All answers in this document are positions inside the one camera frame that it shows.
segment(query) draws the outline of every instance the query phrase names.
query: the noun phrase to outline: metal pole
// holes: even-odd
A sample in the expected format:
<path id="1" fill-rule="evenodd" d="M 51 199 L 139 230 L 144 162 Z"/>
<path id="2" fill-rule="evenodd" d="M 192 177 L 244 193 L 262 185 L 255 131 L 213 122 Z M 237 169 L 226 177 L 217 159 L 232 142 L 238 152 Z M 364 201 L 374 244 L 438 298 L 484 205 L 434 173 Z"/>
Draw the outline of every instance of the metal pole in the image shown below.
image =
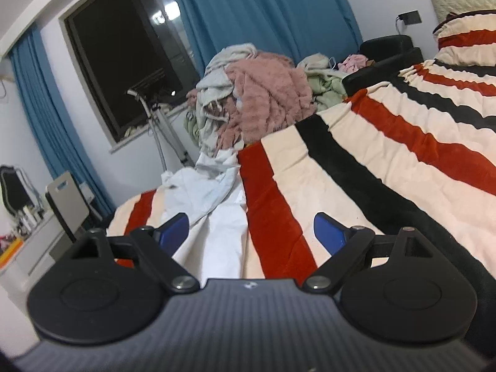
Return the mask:
<path id="1" fill-rule="evenodd" d="M 172 127 L 172 124 L 170 123 L 167 116 L 165 116 L 162 113 L 162 110 L 160 110 L 160 108 L 156 110 L 156 114 L 157 114 L 157 118 L 159 121 L 160 132 L 164 136 L 165 140 L 170 144 L 170 146 L 174 150 L 175 154 L 178 156 L 179 160 L 183 164 L 183 166 L 194 166 L 194 162 L 193 162 L 192 158 L 189 156 L 189 152 L 184 148 L 183 143 L 179 139 L 179 136 L 175 132 L 175 130 Z M 163 128 L 167 128 L 169 130 L 170 134 L 172 135 L 172 138 L 174 139 L 175 144 L 177 144 L 177 147 L 179 149 L 177 149 L 174 146 L 174 144 L 167 139 L 167 136 L 165 135 Z"/>
<path id="2" fill-rule="evenodd" d="M 143 105 L 143 109 L 145 109 L 146 116 L 148 117 L 148 127 L 152 130 L 153 138 L 155 139 L 155 144 L 157 144 L 158 154 L 160 155 L 160 162 L 162 162 L 162 169 L 164 172 L 167 171 L 167 165 L 165 163 L 164 152 L 162 151 L 162 145 L 160 144 L 160 140 L 158 138 L 157 130 L 155 130 L 155 123 L 153 121 L 153 113 L 148 108 L 145 100 L 134 90 L 127 90 L 127 94 L 134 96 L 136 100 L 139 100 Z"/>

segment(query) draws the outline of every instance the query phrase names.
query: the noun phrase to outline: pink fluffy blanket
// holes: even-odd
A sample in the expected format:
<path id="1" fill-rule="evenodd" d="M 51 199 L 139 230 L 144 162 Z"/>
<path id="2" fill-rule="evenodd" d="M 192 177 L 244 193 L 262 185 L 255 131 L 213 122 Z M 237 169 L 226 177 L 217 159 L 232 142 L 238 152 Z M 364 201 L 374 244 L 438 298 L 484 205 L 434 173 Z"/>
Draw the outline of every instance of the pink fluffy blanket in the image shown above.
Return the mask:
<path id="1" fill-rule="evenodd" d="M 259 54 L 230 64 L 225 72 L 242 108 L 238 110 L 233 99 L 226 100 L 229 122 L 219 129 L 219 149 L 232 147 L 240 133 L 245 144 L 250 144 L 316 111 L 304 71 L 294 68 L 287 57 Z"/>

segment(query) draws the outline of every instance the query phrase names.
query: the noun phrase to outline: pink cloth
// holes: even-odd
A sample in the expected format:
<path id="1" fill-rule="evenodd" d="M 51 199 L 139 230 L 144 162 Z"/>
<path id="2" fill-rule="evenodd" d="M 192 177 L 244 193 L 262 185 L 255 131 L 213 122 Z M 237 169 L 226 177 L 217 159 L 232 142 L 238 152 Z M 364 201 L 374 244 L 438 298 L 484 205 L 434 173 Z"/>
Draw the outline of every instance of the pink cloth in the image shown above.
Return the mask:
<path id="1" fill-rule="evenodd" d="M 266 54 L 239 60 L 225 70 L 241 98 L 242 108 L 238 113 L 231 107 L 230 121 L 219 130 L 219 148 L 232 146 L 231 136 L 238 127 L 244 142 L 250 144 L 315 113 L 304 71 L 292 68 L 284 56 L 271 54 L 271 58 L 265 58 Z"/>
<path id="2" fill-rule="evenodd" d="M 338 64 L 339 71 L 351 74 L 367 66 L 367 60 L 363 54 L 350 54 L 345 61 Z"/>
<path id="3" fill-rule="evenodd" d="M 256 58 L 265 58 L 268 60 L 278 60 L 283 66 L 288 68 L 295 68 L 295 64 L 289 57 L 283 56 L 282 54 L 270 53 L 267 51 L 259 51 Z"/>
<path id="4" fill-rule="evenodd" d="M 232 95 L 221 100 L 224 109 L 229 113 L 229 122 L 223 124 L 217 134 L 217 149 L 226 150 L 234 147 L 241 136 L 241 113 L 236 109 L 236 102 Z"/>
<path id="5" fill-rule="evenodd" d="M 188 106 L 192 109 L 196 109 L 197 107 L 197 95 L 198 91 L 196 88 L 186 94 L 186 101 L 188 102 Z"/>

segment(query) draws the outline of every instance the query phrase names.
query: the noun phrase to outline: cable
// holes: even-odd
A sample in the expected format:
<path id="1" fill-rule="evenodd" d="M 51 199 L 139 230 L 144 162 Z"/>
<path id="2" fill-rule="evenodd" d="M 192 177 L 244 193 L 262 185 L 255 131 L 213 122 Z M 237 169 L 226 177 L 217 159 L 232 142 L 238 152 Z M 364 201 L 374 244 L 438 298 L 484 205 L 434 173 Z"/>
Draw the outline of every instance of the cable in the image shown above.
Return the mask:
<path id="1" fill-rule="evenodd" d="M 7 96 L 7 88 L 5 87 L 5 84 L 3 83 L 3 78 L 0 79 L 0 83 L 2 83 L 2 86 L 3 86 L 3 96 L 0 96 L 0 99 L 3 99 Z"/>
<path id="2" fill-rule="evenodd" d="M 153 138 L 155 139 L 155 144 L 157 145 L 160 162 L 162 162 L 162 169 L 164 170 L 164 172 L 167 172 L 167 164 L 165 163 L 164 151 L 162 149 L 162 144 L 160 144 L 160 140 L 158 139 L 158 134 L 157 130 L 155 130 L 153 118 L 148 119 L 148 124 L 150 125 L 150 129 L 152 129 Z"/>
<path id="3" fill-rule="evenodd" d="M 401 21 L 400 17 L 396 18 L 394 25 L 396 26 L 396 32 L 398 32 L 398 35 L 401 35 L 400 29 L 398 28 L 398 21 Z"/>

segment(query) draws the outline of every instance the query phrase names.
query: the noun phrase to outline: pillow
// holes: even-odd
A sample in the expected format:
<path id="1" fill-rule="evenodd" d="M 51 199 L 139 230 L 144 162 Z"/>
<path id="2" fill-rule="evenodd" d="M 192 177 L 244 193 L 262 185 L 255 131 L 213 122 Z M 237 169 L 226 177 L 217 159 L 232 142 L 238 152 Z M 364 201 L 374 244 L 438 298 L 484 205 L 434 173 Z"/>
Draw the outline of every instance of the pillow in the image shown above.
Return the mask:
<path id="1" fill-rule="evenodd" d="M 436 59 L 457 66 L 496 66 L 496 10 L 472 11 L 434 30 Z"/>

